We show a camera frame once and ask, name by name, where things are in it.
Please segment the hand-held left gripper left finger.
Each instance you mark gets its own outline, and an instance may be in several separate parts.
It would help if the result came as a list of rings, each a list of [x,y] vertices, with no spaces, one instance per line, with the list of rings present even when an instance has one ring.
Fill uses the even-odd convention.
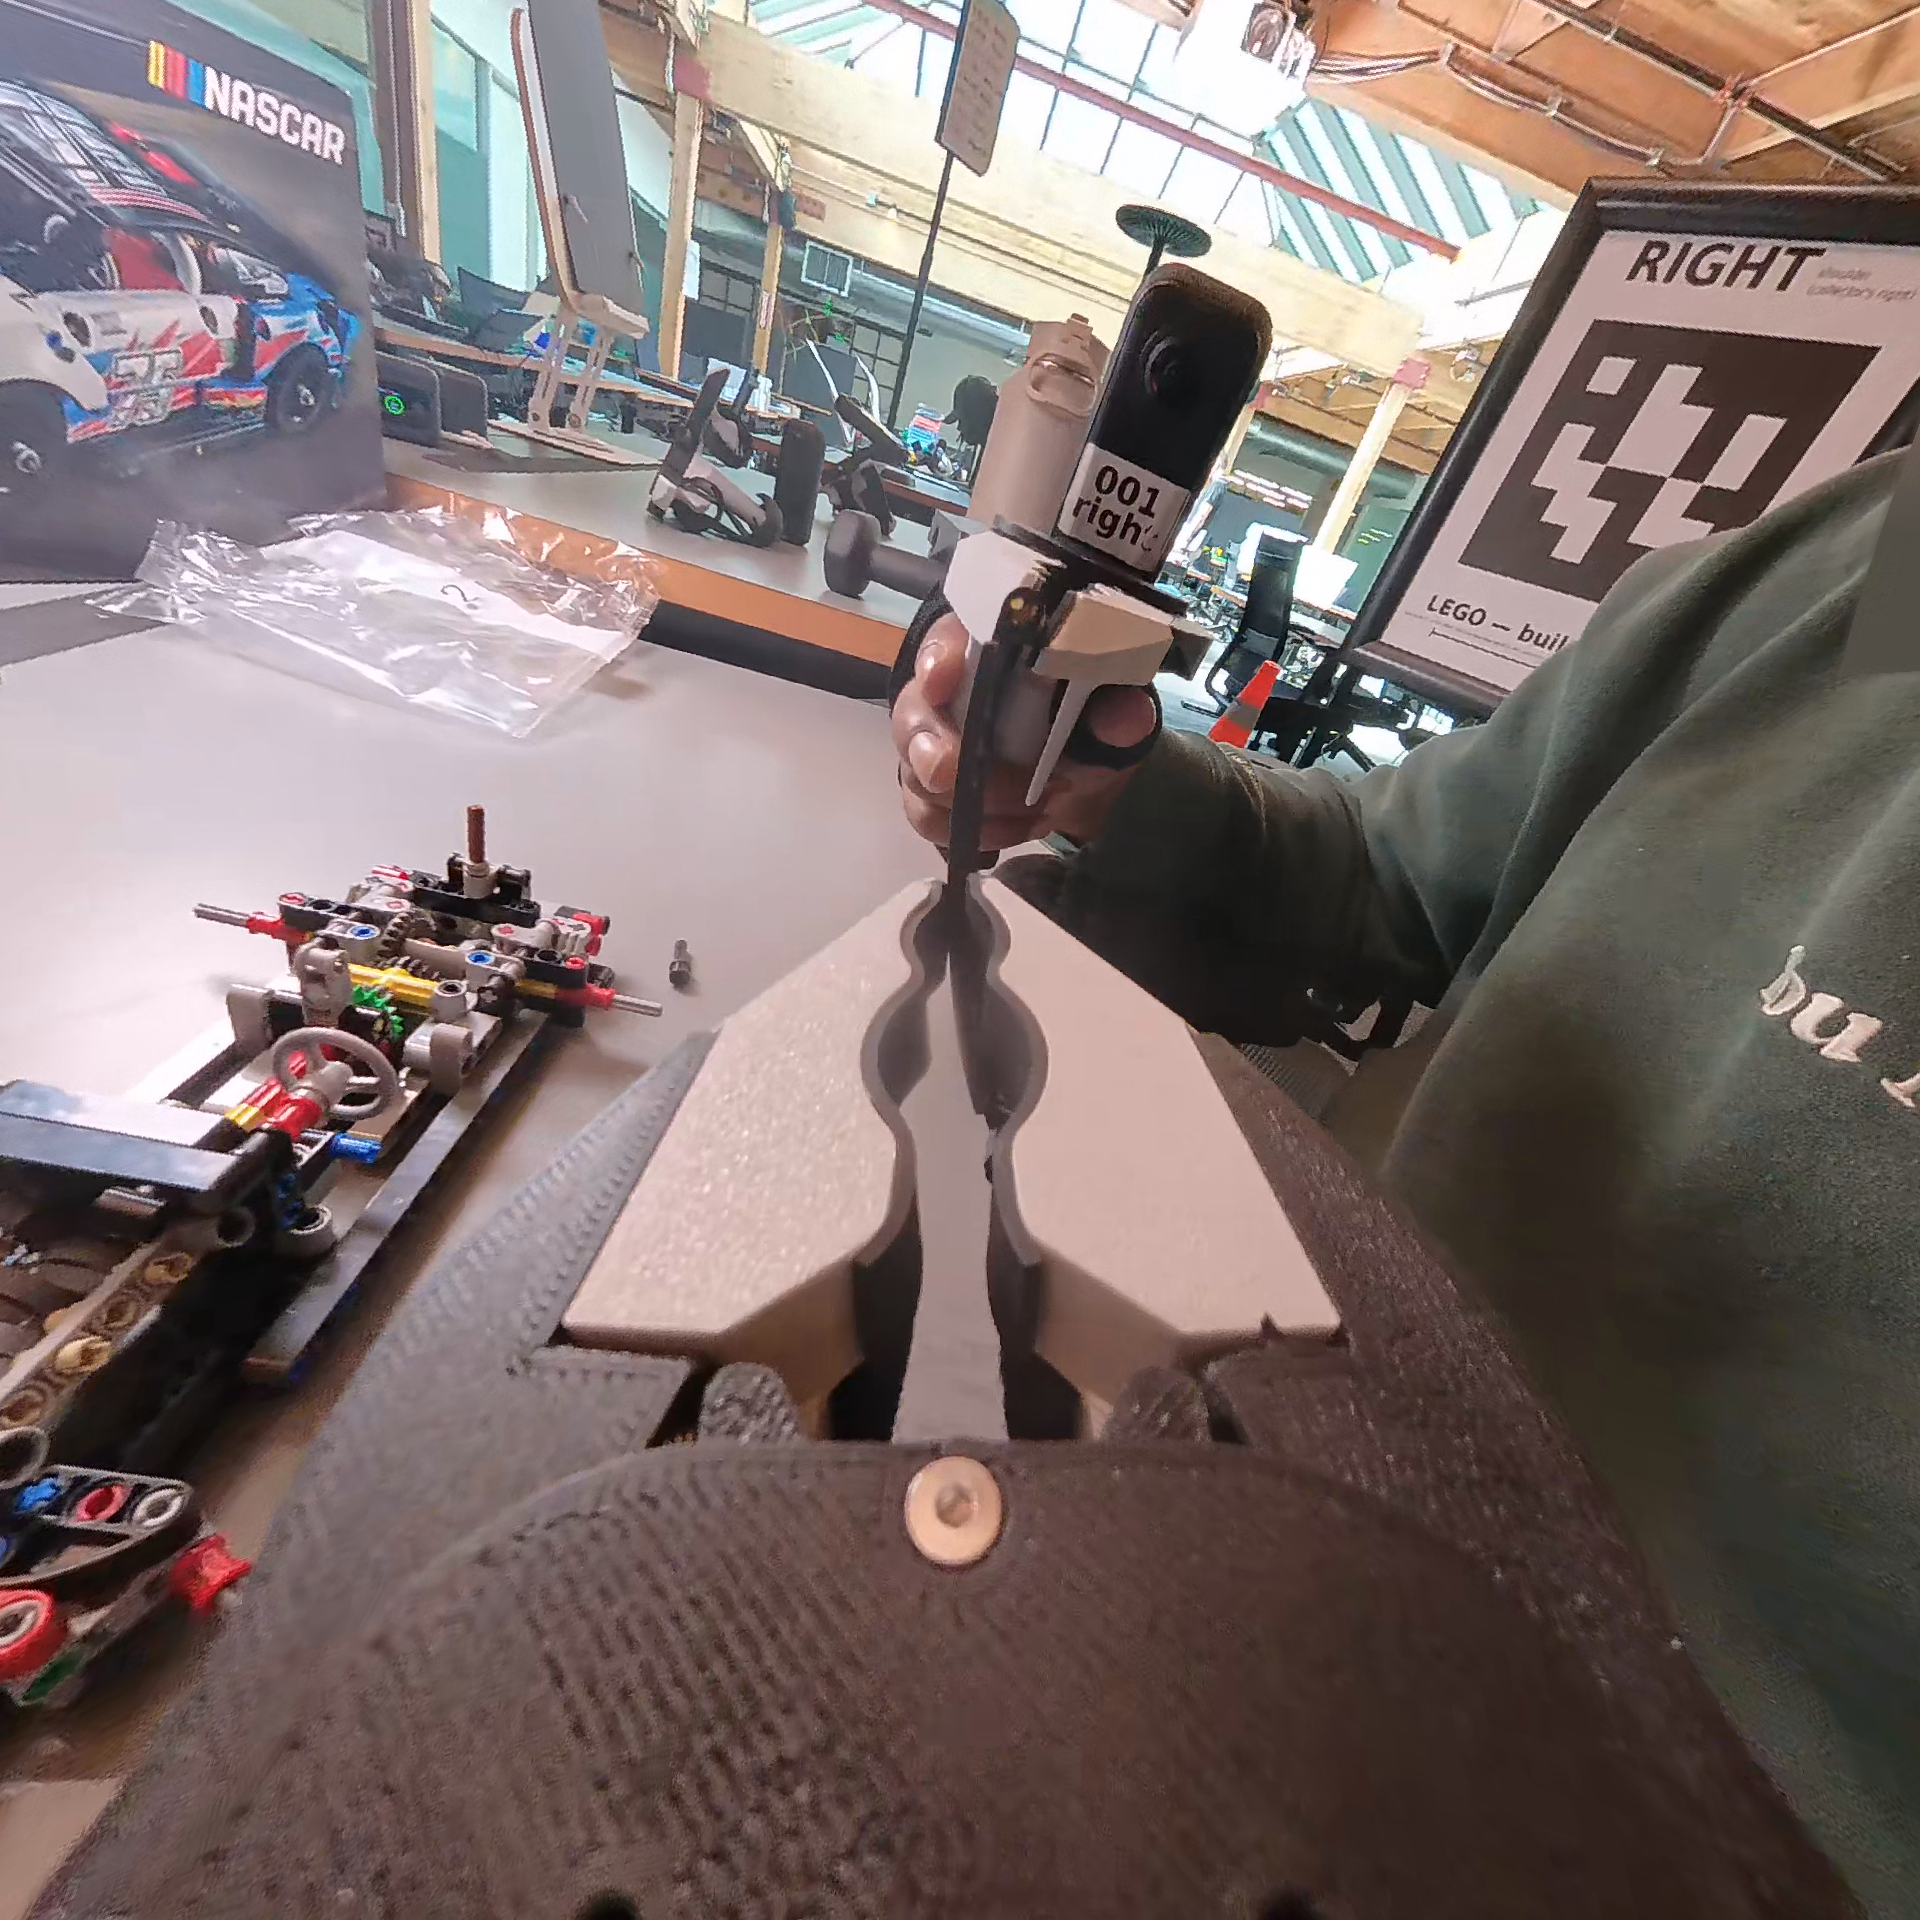
[[[895,1436],[939,891],[904,889],[715,1028],[564,1309],[573,1346],[753,1363],[833,1438]]]

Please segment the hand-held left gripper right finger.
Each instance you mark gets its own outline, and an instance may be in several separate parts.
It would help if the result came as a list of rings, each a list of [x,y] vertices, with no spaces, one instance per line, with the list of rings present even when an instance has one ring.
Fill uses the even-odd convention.
[[[1338,1337],[1189,1024],[1005,881],[971,882],[971,1099],[1013,1438],[1074,1438],[1143,1369]]]

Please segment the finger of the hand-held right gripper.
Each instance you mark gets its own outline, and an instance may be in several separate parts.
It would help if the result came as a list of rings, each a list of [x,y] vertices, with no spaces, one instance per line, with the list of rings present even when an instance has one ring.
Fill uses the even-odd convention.
[[[1041,649],[1044,633],[1044,590],[1053,558],[1015,537],[965,537],[949,558],[949,610],[967,630],[967,661],[977,661],[994,640],[1005,602],[1026,593],[1041,602],[1039,624],[1023,629],[1026,652]]]
[[[1187,610],[1121,587],[1067,593],[1044,618],[1031,678],[1089,689],[1149,685],[1187,659]]]

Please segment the black curved lego panel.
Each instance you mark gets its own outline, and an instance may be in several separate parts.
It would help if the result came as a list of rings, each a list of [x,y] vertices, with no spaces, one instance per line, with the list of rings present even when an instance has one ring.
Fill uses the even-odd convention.
[[[1020,1011],[1002,990],[999,963],[1011,934],[985,902],[977,875],[993,864],[985,846],[988,787],[1005,694],[1031,665],[1044,604],[1039,587],[1015,587],[983,643],[967,690],[967,717],[951,805],[947,885],[939,924],[956,1037],[973,1114],[999,1133],[1020,1110],[1033,1072],[1033,1048]]]

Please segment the lego car chassis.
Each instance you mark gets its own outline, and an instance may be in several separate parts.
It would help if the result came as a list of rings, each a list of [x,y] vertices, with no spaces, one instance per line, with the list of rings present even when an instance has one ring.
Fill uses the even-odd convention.
[[[152,1093],[3,1093],[3,1696],[59,1708],[153,1619],[250,1573],[184,1476],[292,1386],[449,1160],[547,1048],[659,1018],[608,916],[540,900],[487,813],[436,868],[197,920],[280,950]]]

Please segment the person's right forearm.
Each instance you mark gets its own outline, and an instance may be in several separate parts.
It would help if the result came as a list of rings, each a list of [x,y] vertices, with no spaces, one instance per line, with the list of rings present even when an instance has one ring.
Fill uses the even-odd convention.
[[[1189,1024],[1303,1035],[1309,994],[1436,1009],[1497,948],[1499,893],[1544,765],[1508,728],[1357,781],[1164,736],[1025,897]]]

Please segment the lego set box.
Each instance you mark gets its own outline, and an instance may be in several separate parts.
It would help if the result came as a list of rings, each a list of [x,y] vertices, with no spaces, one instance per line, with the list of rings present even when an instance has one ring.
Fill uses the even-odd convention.
[[[347,5],[3,5],[4,584],[378,505]]]

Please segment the person's right hand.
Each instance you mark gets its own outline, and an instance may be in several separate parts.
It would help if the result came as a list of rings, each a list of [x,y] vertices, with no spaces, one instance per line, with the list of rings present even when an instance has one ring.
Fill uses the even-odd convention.
[[[936,848],[951,838],[954,792],[962,736],[954,722],[956,690],[965,676],[969,636],[945,613],[920,638],[912,674],[892,706],[904,816]],[[1085,710],[1093,736],[1116,750],[1153,742],[1161,730],[1159,699],[1146,689],[1104,689]],[[1049,837],[1073,846],[1093,838],[1119,805],[1136,768],[1095,765],[1065,756],[1039,805],[1025,805],[1026,778],[997,764],[981,805],[978,843],[1003,852]]]

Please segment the black dumbbell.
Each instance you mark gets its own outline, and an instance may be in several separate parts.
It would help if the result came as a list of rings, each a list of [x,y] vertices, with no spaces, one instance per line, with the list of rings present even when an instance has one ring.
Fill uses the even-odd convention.
[[[833,516],[826,537],[823,581],[842,597],[863,597],[872,586],[881,586],[922,604],[945,587],[957,541],[956,526],[947,516],[936,516],[931,550],[906,550],[882,534],[874,515],[842,509]]]

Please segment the beige water bottle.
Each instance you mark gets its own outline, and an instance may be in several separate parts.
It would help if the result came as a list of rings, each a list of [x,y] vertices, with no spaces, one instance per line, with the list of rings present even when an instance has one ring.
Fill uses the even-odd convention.
[[[999,389],[971,483],[971,521],[1052,533],[1089,442],[1108,357],[1085,316],[1031,329],[1023,369]]]

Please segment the black office chair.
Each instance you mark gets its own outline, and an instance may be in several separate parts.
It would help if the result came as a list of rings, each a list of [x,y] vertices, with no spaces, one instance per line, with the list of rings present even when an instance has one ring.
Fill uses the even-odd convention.
[[[1225,710],[1261,661],[1280,661],[1279,693],[1248,750],[1264,745],[1273,758],[1308,765],[1349,724],[1349,626],[1300,626],[1298,610],[1331,618],[1351,576],[1349,561],[1293,534],[1260,534],[1256,541],[1240,624],[1210,676],[1210,690]]]

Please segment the idle hand-held gripper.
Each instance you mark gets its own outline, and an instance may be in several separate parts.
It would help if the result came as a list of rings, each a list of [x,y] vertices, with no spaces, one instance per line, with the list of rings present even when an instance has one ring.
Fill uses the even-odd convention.
[[[698,537],[768,548],[783,539],[785,524],[772,498],[736,480],[753,457],[753,434],[741,406],[725,406],[729,380],[728,366],[708,369],[656,469],[645,513]]]

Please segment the hanging paper sign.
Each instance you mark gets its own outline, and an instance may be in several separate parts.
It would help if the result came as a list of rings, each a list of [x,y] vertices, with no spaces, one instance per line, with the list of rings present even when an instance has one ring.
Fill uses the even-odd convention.
[[[1017,54],[1020,28],[1003,3],[962,5],[936,138],[973,177],[993,170]]]

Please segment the long background table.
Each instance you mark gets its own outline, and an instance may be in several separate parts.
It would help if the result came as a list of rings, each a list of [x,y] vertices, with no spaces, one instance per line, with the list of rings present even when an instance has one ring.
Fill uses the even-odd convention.
[[[642,636],[655,648],[859,701],[884,693],[917,604],[879,584],[859,597],[827,587],[827,508],[808,546],[731,545],[651,518],[647,470],[393,440],[381,450],[393,508],[514,516],[547,565],[573,576],[610,573],[616,545],[647,555],[659,605]]]

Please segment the black framed sign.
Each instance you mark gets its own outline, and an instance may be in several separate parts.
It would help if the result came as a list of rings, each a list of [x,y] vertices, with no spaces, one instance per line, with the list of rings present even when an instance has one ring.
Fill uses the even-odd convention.
[[[1353,624],[1488,714],[1645,555],[1913,432],[1916,184],[1588,180]]]

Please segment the wooden stand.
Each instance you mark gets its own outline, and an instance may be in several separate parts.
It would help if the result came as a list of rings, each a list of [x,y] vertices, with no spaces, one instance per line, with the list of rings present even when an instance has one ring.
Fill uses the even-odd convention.
[[[507,429],[601,464],[635,466],[634,456],[587,432],[613,347],[641,346],[651,329],[641,314],[634,196],[600,21],[595,3],[533,3],[513,13],[522,120],[559,317],[531,413]]]

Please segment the clear plastic bag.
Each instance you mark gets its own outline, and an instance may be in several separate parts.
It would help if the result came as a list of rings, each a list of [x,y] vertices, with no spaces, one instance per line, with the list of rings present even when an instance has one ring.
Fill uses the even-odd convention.
[[[483,505],[299,516],[274,545],[161,521],[87,604],[285,676],[525,738],[625,659],[659,608],[635,546]]]

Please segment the black device green light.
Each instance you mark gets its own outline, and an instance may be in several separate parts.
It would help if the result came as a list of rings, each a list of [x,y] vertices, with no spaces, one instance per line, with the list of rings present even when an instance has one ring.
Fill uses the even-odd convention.
[[[380,432],[388,442],[440,449],[489,445],[489,387],[469,371],[417,352],[378,352]]]

